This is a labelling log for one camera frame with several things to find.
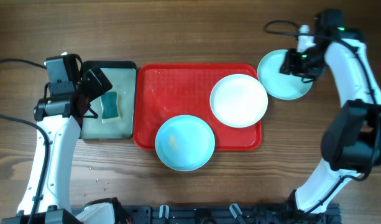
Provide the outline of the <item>white plate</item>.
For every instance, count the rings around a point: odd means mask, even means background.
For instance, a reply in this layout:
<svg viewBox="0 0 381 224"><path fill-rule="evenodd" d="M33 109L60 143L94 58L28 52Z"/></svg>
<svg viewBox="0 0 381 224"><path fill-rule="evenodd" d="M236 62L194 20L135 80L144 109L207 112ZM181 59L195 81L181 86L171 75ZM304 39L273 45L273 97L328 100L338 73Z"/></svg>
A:
<svg viewBox="0 0 381 224"><path fill-rule="evenodd" d="M215 84L209 104L214 116L222 124L246 128L262 119L268 107L268 96L258 79L237 73Z"/></svg>

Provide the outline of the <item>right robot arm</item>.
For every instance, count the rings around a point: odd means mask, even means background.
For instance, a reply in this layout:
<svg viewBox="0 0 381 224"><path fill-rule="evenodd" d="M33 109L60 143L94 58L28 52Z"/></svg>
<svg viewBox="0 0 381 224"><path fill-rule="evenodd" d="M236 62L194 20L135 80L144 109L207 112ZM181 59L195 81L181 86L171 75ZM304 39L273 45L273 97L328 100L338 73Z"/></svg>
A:
<svg viewBox="0 0 381 224"><path fill-rule="evenodd" d="M289 198L295 217L321 214L350 181L362 182L381 165L381 90L358 30L301 26L298 47L280 71L315 81L325 68L333 74L341 108L321 140L321 160Z"/></svg>

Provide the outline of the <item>green yellow sponge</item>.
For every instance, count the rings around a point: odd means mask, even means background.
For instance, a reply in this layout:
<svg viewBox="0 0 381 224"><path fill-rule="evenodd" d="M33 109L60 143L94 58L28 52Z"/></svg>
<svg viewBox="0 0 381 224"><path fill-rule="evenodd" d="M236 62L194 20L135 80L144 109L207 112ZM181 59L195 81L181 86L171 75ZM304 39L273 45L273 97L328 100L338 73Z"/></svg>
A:
<svg viewBox="0 0 381 224"><path fill-rule="evenodd" d="M121 118L118 108L119 95L115 91L106 92L101 96L102 122L108 123Z"/></svg>

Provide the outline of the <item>mint green plate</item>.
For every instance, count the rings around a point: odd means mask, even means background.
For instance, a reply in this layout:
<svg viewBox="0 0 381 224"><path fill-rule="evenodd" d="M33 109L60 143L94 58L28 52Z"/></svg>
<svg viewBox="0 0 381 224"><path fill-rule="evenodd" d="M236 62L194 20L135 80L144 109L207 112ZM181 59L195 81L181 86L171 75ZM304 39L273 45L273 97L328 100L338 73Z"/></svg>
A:
<svg viewBox="0 0 381 224"><path fill-rule="evenodd" d="M295 100L307 94L312 83L303 83L300 77L279 72L286 52L280 49L265 55L258 65L257 76L269 95L281 100Z"/></svg>

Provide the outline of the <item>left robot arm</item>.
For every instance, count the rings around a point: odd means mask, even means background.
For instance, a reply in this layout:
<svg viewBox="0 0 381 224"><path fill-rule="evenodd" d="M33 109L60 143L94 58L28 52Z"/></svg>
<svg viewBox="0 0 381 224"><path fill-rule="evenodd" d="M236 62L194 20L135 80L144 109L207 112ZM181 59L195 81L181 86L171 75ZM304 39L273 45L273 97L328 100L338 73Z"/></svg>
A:
<svg viewBox="0 0 381 224"><path fill-rule="evenodd" d="M72 114L46 115L36 125L37 147L25 195L2 223L131 223L116 197L94 200L72 214L70 175L81 128Z"/></svg>

